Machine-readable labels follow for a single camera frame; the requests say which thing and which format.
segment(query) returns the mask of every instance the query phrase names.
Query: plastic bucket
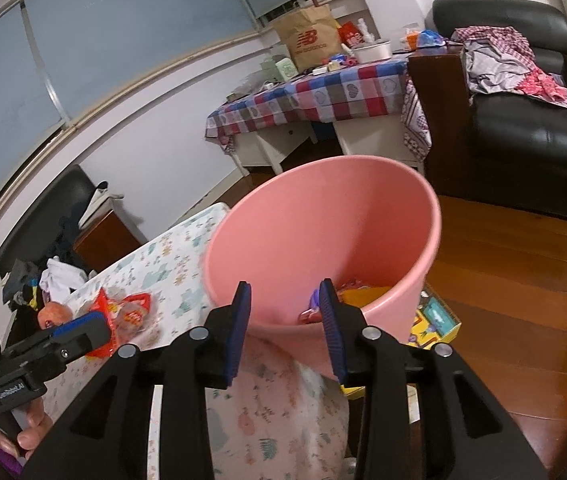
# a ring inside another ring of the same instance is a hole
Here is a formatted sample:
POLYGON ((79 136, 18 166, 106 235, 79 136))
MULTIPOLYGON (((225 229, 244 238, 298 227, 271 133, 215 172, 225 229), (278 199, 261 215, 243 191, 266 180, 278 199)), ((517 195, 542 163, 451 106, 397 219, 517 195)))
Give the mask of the plastic bucket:
POLYGON ((323 327, 297 317, 324 278, 393 286, 364 307, 369 324, 407 342, 441 235, 428 182, 389 158, 324 158, 248 194, 223 219, 204 257, 204 286, 229 304, 252 285, 249 333, 332 376, 323 327))

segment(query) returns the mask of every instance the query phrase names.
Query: red snack bag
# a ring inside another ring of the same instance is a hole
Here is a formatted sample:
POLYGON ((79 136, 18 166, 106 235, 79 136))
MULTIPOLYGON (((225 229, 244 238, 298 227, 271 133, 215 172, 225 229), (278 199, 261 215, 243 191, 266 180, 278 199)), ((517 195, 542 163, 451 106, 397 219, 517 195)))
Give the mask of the red snack bag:
POLYGON ((96 350, 92 350, 89 354, 86 354, 89 357, 110 357, 116 349, 119 348, 119 338, 117 337, 117 331, 114 326, 114 319, 112 318, 112 313, 117 310, 118 306, 116 302, 110 300, 108 295, 105 293, 103 288, 99 289, 99 294, 97 294, 94 303, 90 307, 90 312, 101 312, 104 316, 106 321, 108 322, 108 326, 112 331, 112 336, 110 340, 103 346, 97 348, 96 350))
POLYGON ((363 43, 363 36, 353 22, 345 22, 339 27, 339 38, 341 38, 341 43, 345 43, 347 46, 363 43))
POLYGON ((125 345, 143 325, 143 319, 150 312, 150 295, 146 292, 123 298, 121 309, 114 320, 119 344, 125 345))
POLYGON ((101 312, 108 322, 112 336, 110 341, 96 350, 92 350, 90 357, 110 357, 121 345, 125 345, 143 325, 144 318, 150 312, 150 298, 147 293, 132 294, 121 301, 108 298, 105 290, 101 288, 90 312, 101 312))

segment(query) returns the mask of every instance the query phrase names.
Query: white cloth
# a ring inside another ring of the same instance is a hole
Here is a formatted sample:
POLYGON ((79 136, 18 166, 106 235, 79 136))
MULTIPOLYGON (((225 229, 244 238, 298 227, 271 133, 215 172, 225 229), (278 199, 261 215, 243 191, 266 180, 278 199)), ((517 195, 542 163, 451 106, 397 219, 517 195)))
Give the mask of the white cloth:
POLYGON ((92 215, 94 215, 94 213, 96 213, 109 198, 114 200, 121 200, 121 198, 123 198, 123 195, 112 193, 107 187, 105 189, 101 189, 100 187, 96 189, 96 191, 92 195, 92 198, 90 199, 90 203, 87 205, 86 211, 79 219, 79 229, 83 229, 87 226, 90 218, 92 218, 92 215))
POLYGON ((50 295, 50 300, 65 304, 72 290, 81 288, 86 282, 87 276, 82 269, 60 262, 55 256, 48 260, 48 268, 41 273, 39 286, 50 295))

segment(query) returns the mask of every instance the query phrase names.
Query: cardboard box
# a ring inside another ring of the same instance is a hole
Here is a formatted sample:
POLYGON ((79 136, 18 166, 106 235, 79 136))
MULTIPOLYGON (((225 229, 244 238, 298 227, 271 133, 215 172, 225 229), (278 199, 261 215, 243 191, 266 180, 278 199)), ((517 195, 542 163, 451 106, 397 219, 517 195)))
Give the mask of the cardboard box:
MULTIPOLYGON (((421 292, 417 316, 412 325, 408 344, 427 350, 435 343, 449 343, 457 336, 460 327, 459 318, 426 283, 421 292)), ((365 394, 364 387, 344 388, 342 386, 341 389, 348 400, 359 399, 365 394)))

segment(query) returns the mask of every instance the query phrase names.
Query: purple object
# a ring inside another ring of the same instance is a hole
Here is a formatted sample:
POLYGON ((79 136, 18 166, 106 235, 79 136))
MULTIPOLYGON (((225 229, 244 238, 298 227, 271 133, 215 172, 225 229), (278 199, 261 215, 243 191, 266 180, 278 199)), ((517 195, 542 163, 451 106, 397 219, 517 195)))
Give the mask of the purple object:
POLYGON ((14 477, 18 478, 23 470, 17 459, 0 448, 0 464, 14 477))

